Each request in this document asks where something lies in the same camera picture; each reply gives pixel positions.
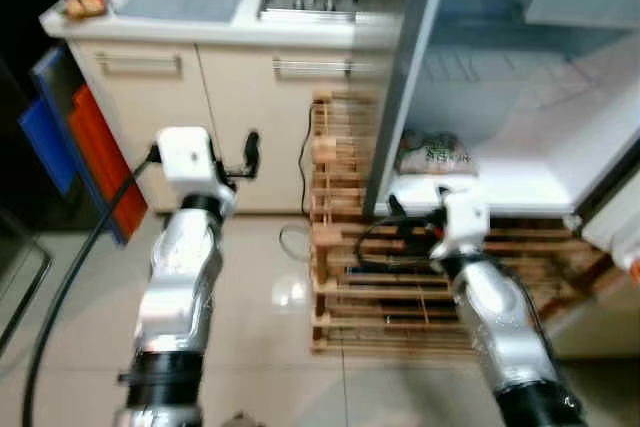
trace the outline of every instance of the cabinet handle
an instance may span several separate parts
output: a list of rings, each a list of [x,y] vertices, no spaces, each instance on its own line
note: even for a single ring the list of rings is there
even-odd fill
[[[351,61],[311,61],[273,59],[273,71],[278,77],[348,77]]]
[[[179,55],[169,57],[135,57],[129,55],[108,55],[98,52],[96,62],[106,75],[147,74],[179,76],[182,71],[182,59]]]

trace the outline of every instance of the cabinet door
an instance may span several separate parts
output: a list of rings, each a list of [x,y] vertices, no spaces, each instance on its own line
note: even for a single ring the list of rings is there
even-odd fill
[[[72,50],[129,167],[141,161],[163,127],[212,132],[194,45],[78,41]],[[149,167],[139,185],[153,210],[176,208],[177,196],[160,167]]]
[[[251,129],[261,136],[258,178],[239,186],[238,210],[298,212],[302,182],[297,162],[312,94],[316,89],[346,88],[348,53],[199,48],[225,163],[243,162],[243,144]],[[303,165],[308,180],[310,163],[307,148]]]

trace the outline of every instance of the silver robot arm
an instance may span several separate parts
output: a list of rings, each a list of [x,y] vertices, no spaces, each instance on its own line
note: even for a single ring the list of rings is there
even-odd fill
[[[443,192],[444,237],[432,252],[507,427],[585,426],[517,277],[482,251],[489,210],[479,187]]]
[[[168,128],[157,142],[167,179],[185,196],[152,250],[134,357],[119,378],[129,392],[114,426],[199,427],[198,391],[222,270],[221,228],[235,206],[232,179],[257,174],[259,137],[249,135],[246,165],[230,172],[202,128]]]

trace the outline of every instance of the countertop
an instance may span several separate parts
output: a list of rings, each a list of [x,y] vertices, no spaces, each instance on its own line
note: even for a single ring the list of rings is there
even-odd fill
[[[114,12],[127,0],[110,0],[109,12],[82,22],[71,22],[51,7],[40,23],[51,37],[64,39],[111,39],[211,44],[274,45],[350,48],[353,24],[264,22],[257,13],[261,0],[241,0],[229,23],[186,22],[119,16]]]

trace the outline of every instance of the gray cutting board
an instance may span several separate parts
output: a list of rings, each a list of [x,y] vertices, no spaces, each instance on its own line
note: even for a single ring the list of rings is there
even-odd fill
[[[241,0],[129,0],[118,15],[162,20],[231,22]]]

